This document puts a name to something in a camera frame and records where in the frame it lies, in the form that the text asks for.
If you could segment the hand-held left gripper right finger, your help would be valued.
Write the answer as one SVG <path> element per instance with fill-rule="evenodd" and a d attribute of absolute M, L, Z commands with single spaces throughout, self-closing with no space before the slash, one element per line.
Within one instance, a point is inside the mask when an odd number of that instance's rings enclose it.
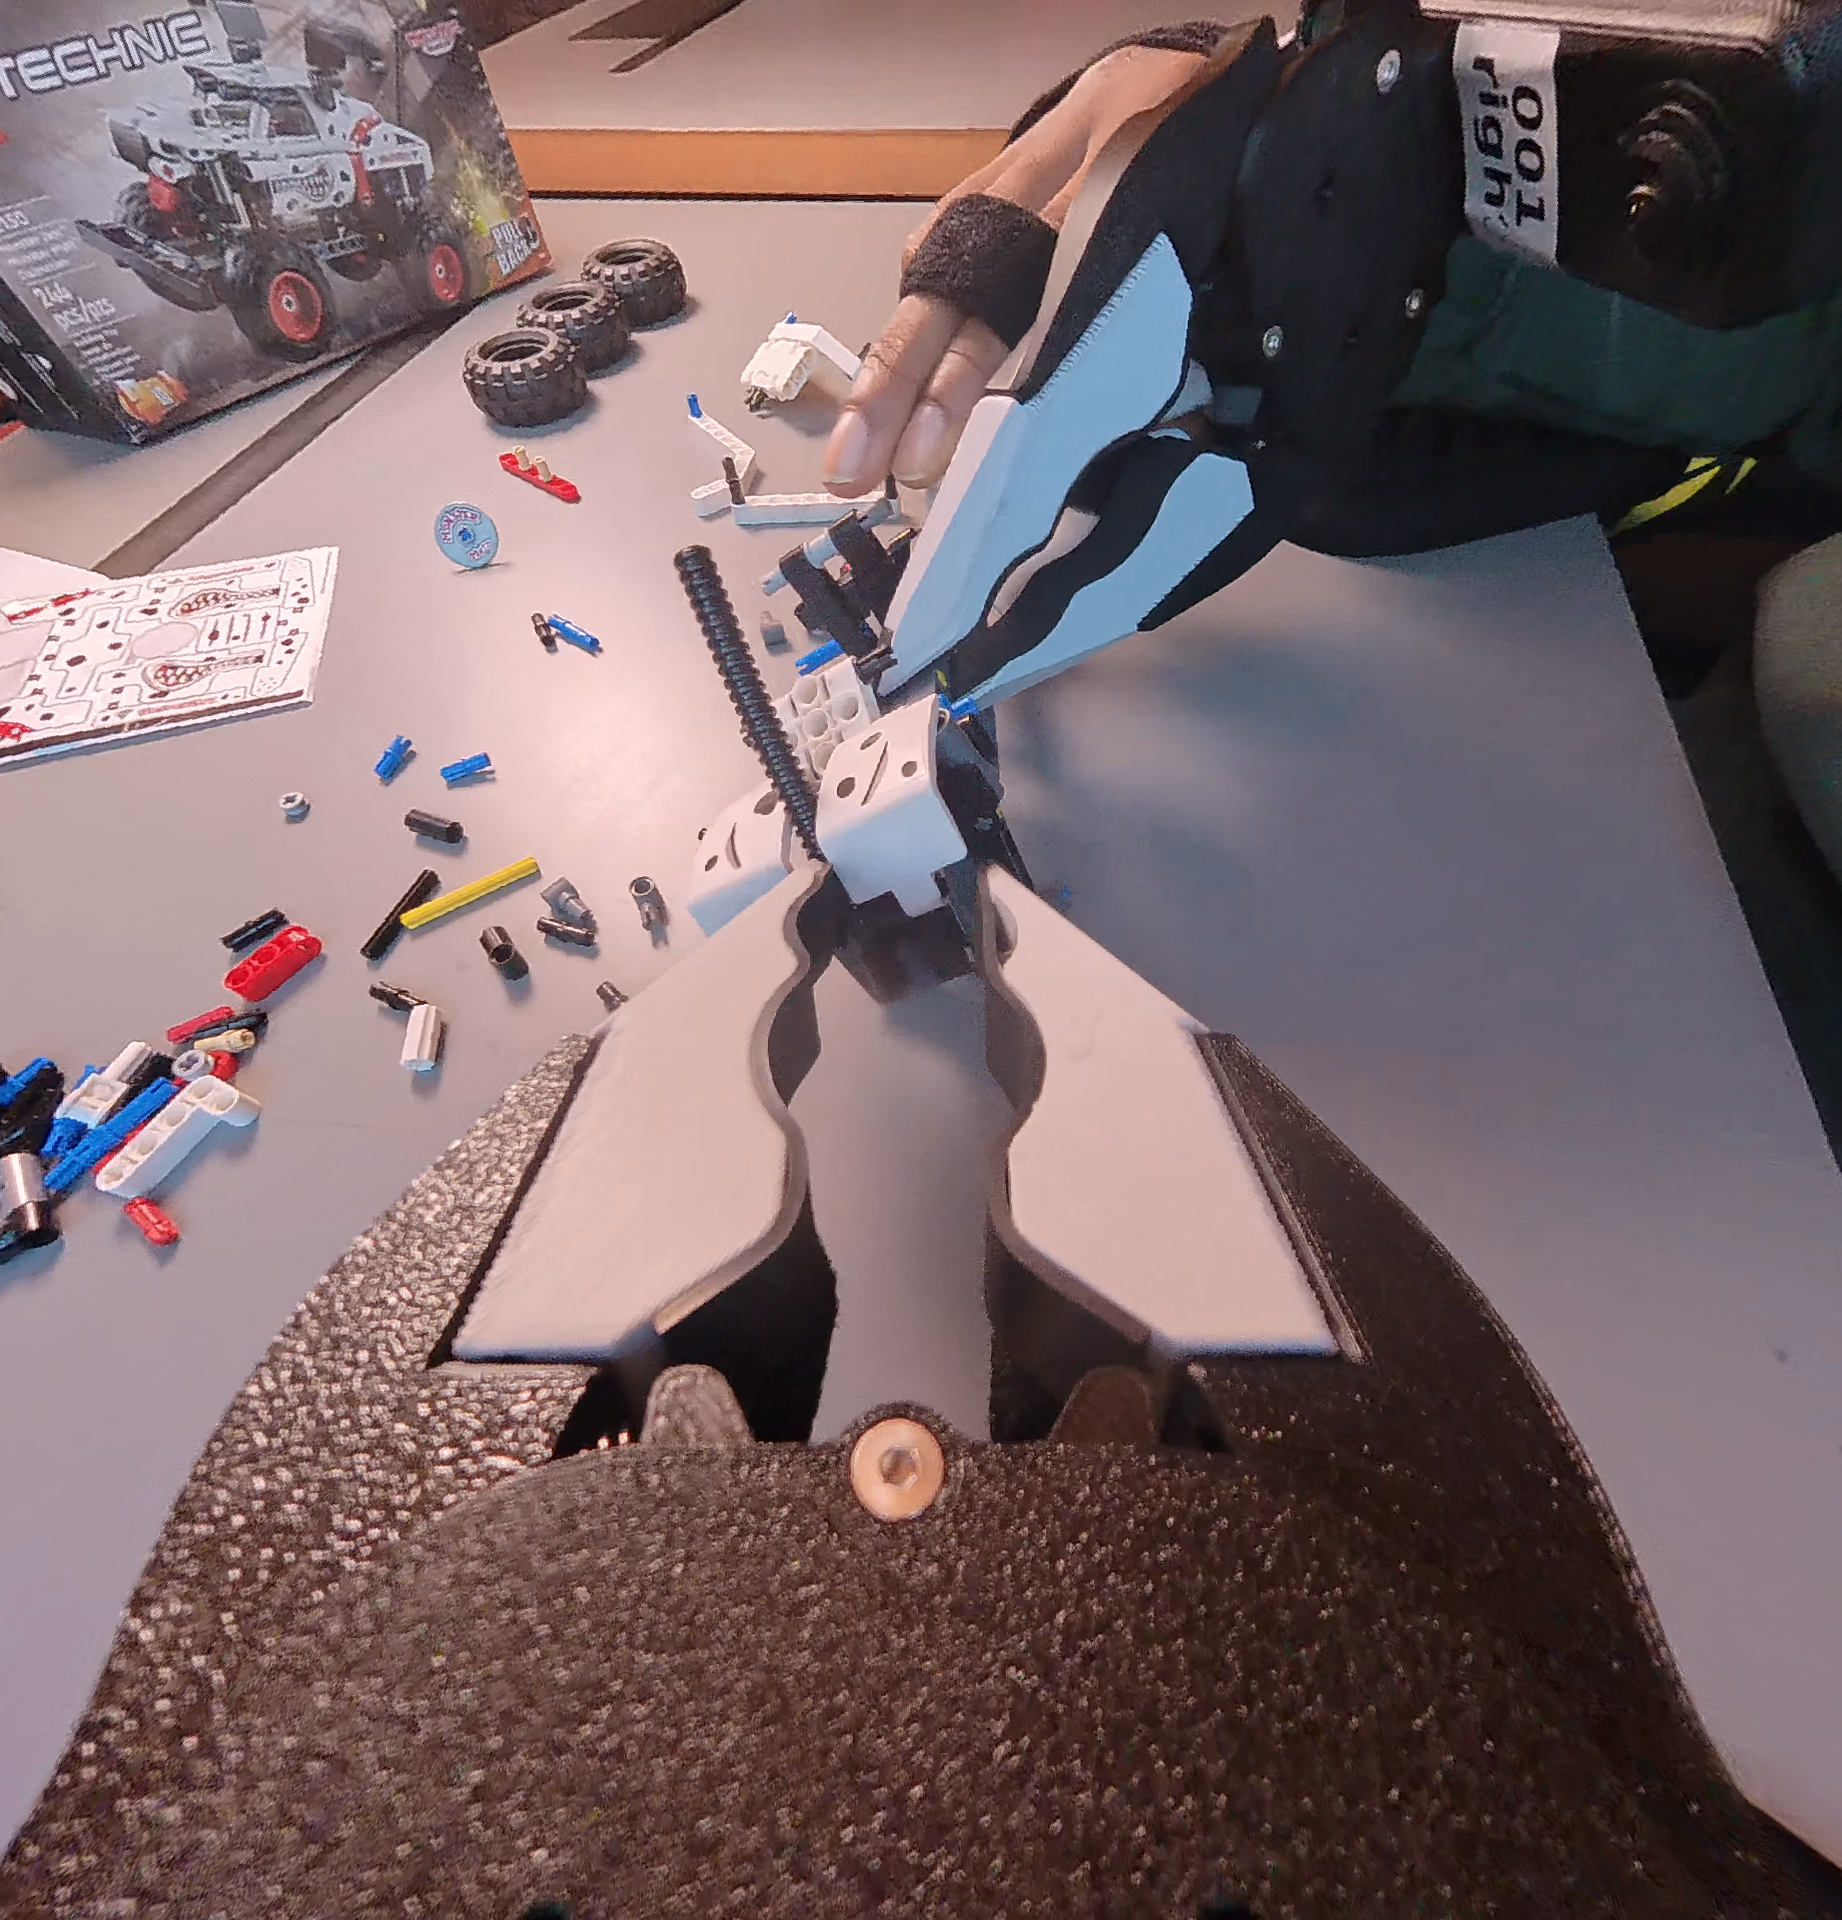
<path fill-rule="evenodd" d="M 1091 1370 L 1339 1356 L 1313 1246 L 1207 1029 L 999 867 L 980 871 L 983 1044 L 1009 1102 L 983 1260 L 992 1431 L 1050 1431 Z"/>

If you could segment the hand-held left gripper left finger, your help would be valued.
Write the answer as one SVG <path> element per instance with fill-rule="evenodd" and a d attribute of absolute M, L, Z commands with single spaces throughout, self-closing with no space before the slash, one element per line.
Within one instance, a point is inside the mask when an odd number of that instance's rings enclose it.
<path fill-rule="evenodd" d="M 659 1371 L 699 1361 L 758 1438 L 810 1435 L 838 1284 L 787 1102 L 834 938 L 832 879 L 798 870 L 613 1015 L 451 1359 L 595 1362 L 634 1424 Z"/>

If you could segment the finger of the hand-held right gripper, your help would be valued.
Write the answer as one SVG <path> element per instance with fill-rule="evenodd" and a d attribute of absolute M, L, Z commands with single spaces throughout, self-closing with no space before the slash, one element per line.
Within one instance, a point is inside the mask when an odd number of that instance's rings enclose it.
<path fill-rule="evenodd" d="M 1084 494 L 964 639 L 964 700 L 992 704 L 1163 623 L 1170 596 L 1253 512 L 1244 461 L 1186 437 L 1129 444 Z"/>
<path fill-rule="evenodd" d="M 1189 366 L 1193 286 L 1173 239 L 1147 251 L 1034 393 L 985 393 L 971 410 L 889 610 L 877 691 L 933 687 L 950 667 L 964 699 L 964 639 L 1005 576 L 1056 531 L 1081 471 L 1167 417 Z"/>

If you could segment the toy brick vehicle chassis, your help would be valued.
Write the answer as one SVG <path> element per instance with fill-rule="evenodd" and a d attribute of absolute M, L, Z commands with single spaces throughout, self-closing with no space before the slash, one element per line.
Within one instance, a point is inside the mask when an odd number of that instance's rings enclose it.
<path fill-rule="evenodd" d="M 786 584 L 817 645 L 787 690 L 764 687 L 721 572 L 703 543 L 673 564 L 764 783 L 703 828 L 690 908 L 717 932 L 795 867 L 838 883 L 838 950 L 880 1003 L 971 972 L 974 870 L 1027 881 L 1003 816 L 997 745 L 977 702 L 943 702 L 927 681 L 892 699 L 890 600 L 909 530 L 883 538 L 880 501 L 845 512 L 786 553 Z"/>

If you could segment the grey desk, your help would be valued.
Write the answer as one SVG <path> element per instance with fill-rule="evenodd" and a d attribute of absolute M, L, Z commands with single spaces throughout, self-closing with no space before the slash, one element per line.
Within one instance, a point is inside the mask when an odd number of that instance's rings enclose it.
<path fill-rule="evenodd" d="M 703 403 L 764 485 L 824 416 L 741 419 L 787 309 L 860 345 L 913 206 L 539 204 L 561 270 L 653 236 L 690 313 L 544 444 L 578 506 L 502 477 L 460 386 L 513 299 L 140 450 L 0 441 L 0 543 L 116 575 L 341 549 L 313 707 L 0 772 L 0 1058 L 67 1071 L 220 999 L 219 936 L 284 908 L 326 956 L 258 1047 L 264 1119 L 173 1187 L 159 1254 L 78 1194 L 0 1269 L 0 1854 L 91 1691 L 224 1403 L 333 1265 L 595 986 L 693 945 L 690 847 L 758 777 L 669 569 L 709 539 L 741 622 L 780 550 L 696 525 Z M 470 501 L 495 564 L 440 557 Z M 528 613 L 601 641 L 547 654 Z M 1450 1246 L 1607 1480 L 1743 1784 L 1842 1866 L 1842 1176 L 1592 520 L 1396 564 L 1288 546 L 999 715 L 1033 876 L 1244 1038 Z M 393 735 L 414 756 L 392 781 Z M 495 772 L 448 789 L 444 762 Z M 284 791 L 310 796 L 289 824 Z M 421 808 L 464 824 L 415 838 Z M 367 963 L 414 876 L 541 871 Z M 629 883 L 651 876 L 667 943 Z M 558 876 L 597 946 L 537 918 Z M 528 961 L 480 946 L 505 925 Z M 438 1065 L 400 1065 L 436 1003 Z"/>

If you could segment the person's right hand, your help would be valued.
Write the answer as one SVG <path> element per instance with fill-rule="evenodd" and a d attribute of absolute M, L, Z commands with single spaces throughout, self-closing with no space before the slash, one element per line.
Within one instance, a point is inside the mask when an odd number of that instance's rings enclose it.
<path fill-rule="evenodd" d="M 1163 105 L 1203 57 L 1126 45 L 1094 59 L 1076 83 L 999 156 L 950 196 L 992 195 L 1057 226 L 1086 167 L 1131 118 Z M 950 299 L 899 299 L 860 358 L 860 371 L 823 455 L 823 485 L 838 497 L 877 492 L 886 477 L 938 485 L 965 419 L 1005 365 L 1006 345 Z"/>

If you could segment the white toy brick part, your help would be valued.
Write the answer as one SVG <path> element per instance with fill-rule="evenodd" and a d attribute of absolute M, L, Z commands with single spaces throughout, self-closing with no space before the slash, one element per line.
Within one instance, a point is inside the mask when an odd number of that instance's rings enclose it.
<path fill-rule="evenodd" d="M 806 393 L 842 401 L 859 373 L 859 353 L 823 326 L 787 315 L 771 327 L 741 371 L 741 403 L 761 413 Z"/>

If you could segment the yellow toy brick axle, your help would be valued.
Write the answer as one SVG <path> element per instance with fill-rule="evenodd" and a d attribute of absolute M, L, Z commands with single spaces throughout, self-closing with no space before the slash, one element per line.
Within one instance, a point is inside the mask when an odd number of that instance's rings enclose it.
<path fill-rule="evenodd" d="M 436 893 L 420 903 L 407 907 L 397 921 L 405 929 L 423 929 L 449 915 L 462 913 L 469 907 L 477 907 L 481 900 L 491 900 L 528 879 L 539 876 L 541 865 L 528 854 L 515 861 L 510 861 L 495 871 L 477 876 L 469 883 L 451 887 L 446 893 Z"/>

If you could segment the white bent toy brick beam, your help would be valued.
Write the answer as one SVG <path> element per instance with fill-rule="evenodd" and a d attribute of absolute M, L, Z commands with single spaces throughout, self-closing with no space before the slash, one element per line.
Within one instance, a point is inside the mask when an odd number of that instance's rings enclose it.
<path fill-rule="evenodd" d="M 693 429 L 716 445 L 719 459 L 719 476 L 692 492 L 696 516 L 709 520 L 746 501 L 747 485 L 758 468 L 758 455 L 737 433 L 712 417 L 693 392 L 687 397 L 687 411 Z"/>

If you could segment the black toy brick axle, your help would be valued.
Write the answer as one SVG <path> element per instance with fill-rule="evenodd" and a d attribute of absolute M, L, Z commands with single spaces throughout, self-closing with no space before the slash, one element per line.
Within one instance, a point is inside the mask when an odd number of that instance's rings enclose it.
<path fill-rule="evenodd" d="M 414 881 L 405 887 L 405 893 L 392 902 L 387 913 L 380 916 L 380 923 L 373 927 L 373 932 L 358 946 L 360 956 L 373 967 L 380 961 L 393 943 L 407 929 L 405 915 L 415 913 L 429 900 L 435 900 L 438 893 L 438 871 L 426 867 L 414 876 Z"/>

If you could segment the black toy rubber tire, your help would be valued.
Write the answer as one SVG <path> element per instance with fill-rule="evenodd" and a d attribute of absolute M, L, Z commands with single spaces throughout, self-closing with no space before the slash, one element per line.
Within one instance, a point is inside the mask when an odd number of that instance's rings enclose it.
<path fill-rule="evenodd" d="M 589 397 L 578 348 L 544 326 L 507 327 L 466 348 L 462 383 L 489 419 L 515 431 L 567 419 Z"/>
<path fill-rule="evenodd" d="M 584 257 L 578 277 L 619 299 L 626 324 L 644 330 L 679 316 L 690 299 L 679 254 L 651 238 L 605 242 Z"/>
<path fill-rule="evenodd" d="M 515 324 L 552 331 L 574 348 L 584 375 L 613 366 L 631 345 L 627 307 L 617 291 L 597 282 L 544 285 L 523 299 Z"/>

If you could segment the pile of small toy bricks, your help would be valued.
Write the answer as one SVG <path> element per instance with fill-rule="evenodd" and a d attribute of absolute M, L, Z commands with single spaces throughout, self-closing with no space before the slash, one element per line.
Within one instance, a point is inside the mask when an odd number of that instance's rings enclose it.
<path fill-rule="evenodd" d="M 50 1058 L 0 1062 L 0 1265 L 59 1237 L 59 1202 L 91 1184 L 124 1203 L 159 1192 L 213 1134 L 253 1122 L 242 1056 L 265 1012 L 220 1005 L 168 1029 L 166 1046 L 125 1044 L 75 1082 Z"/>

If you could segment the person's green sweater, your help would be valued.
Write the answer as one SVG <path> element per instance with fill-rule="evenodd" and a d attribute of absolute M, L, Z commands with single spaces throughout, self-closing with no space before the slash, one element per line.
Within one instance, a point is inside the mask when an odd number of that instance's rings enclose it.
<path fill-rule="evenodd" d="M 1763 579 L 1751 676 L 1769 753 L 1842 884 L 1842 533 Z"/>

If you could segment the white printed sticker sheet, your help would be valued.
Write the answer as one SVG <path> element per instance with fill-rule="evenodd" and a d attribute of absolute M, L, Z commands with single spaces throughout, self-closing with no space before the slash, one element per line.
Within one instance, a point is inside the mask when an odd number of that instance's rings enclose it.
<path fill-rule="evenodd" d="M 0 764 L 313 700 L 338 550 L 0 603 Z"/>

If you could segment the toy truck picture box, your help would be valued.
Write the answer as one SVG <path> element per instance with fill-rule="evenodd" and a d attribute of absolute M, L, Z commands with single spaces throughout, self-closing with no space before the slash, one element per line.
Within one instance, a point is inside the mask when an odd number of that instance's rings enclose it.
<path fill-rule="evenodd" d="M 144 444 L 550 254 L 454 3 L 0 3 L 0 392 Z"/>

